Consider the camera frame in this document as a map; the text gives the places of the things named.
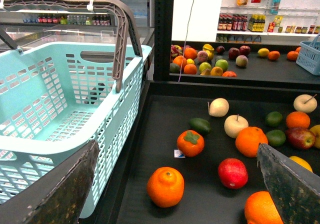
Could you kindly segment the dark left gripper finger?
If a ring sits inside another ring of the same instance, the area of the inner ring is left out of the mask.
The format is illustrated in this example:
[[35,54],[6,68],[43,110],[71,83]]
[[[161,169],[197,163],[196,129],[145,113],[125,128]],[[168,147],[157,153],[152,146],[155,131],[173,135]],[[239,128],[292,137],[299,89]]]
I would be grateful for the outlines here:
[[99,147],[78,151],[0,206],[2,224],[76,224],[90,192]]

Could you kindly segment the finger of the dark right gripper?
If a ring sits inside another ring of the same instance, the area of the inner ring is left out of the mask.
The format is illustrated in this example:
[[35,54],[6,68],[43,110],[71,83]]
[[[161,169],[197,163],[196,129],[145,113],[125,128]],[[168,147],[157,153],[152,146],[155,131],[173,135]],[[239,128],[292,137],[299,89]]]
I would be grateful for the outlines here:
[[285,224],[320,222],[320,177],[268,144],[257,151],[265,187]]

